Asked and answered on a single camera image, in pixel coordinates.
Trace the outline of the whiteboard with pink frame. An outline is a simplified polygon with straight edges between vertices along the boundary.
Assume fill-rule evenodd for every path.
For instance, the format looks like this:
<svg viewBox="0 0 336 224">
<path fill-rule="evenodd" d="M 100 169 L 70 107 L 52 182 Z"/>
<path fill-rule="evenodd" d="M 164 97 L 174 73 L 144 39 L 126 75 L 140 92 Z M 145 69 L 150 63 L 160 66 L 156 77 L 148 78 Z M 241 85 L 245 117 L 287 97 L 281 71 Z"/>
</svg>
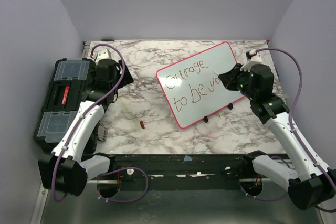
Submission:
<svg viewBox="0 0 336 224">
<path fill-rule="evenodd" d="M 226 73 L 236 62 L 231 45 L 222 42 L 156 72 L 180 128 L 185 129 L 242 99 L 238 91 L 225 89 L 213 73 Z"/>
</svg>

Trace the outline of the dark red marker cap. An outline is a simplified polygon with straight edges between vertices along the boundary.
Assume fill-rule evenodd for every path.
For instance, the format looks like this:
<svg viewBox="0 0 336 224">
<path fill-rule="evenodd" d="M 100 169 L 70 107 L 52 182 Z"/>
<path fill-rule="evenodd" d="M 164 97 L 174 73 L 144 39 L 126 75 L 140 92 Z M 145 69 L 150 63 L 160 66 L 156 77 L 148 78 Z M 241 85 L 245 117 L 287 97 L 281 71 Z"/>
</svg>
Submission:
<svg viewBox="0 0 336 224">
<path fill-rule="evenodd" d="M 145 129 L 145 126 L 144 126 L 144 122 L 143 122 L 143 121 L 140 121 L 140 125 L 141 125 L 141 128 L 142 128 L 142 129 Z"/>
</svg>

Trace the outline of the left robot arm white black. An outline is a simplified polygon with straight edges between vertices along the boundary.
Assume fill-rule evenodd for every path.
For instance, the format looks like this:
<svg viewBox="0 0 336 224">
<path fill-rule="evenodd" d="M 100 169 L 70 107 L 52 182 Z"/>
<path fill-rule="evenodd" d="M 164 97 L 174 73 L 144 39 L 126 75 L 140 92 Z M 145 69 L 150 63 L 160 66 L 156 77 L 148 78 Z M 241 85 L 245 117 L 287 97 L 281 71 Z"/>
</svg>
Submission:
<svg viewBox="0 0 336 224">
<path fill-rule="evenodd" d="M 55 63 L 34 140 L 44 188 L 79 196 L 86 183 L 116 175 L 113 156 L 96 152 L 99 121 L 133 79 L 124 60 L 61 59 Z"/>
</svg>

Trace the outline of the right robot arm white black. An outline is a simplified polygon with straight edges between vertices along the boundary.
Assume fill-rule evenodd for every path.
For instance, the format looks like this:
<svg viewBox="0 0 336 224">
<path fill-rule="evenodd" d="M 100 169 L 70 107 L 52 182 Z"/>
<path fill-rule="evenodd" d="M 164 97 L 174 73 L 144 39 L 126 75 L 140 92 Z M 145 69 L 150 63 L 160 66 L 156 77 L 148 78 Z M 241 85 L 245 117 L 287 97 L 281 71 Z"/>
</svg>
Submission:
<svg viewBox="0 0 336 224">
<path fill-rule="evenodd" d="M 249 178 L 261 174 L 287 191 L 294 205 L 306 210 L 335 196 L 335 170 L 331 169 L 309 146 L 290 120 L 290 110 L 273 93 L 274 75 L 267 65 L 256 64 L 241 71 L 241 64 L 218 75 L 229 91 L 239 91 L 250 101 L 253 114 L 278 139 L 294 168 L 290 169 L 261 151 L 245 156 L 242 173 Z"/>
</svg>

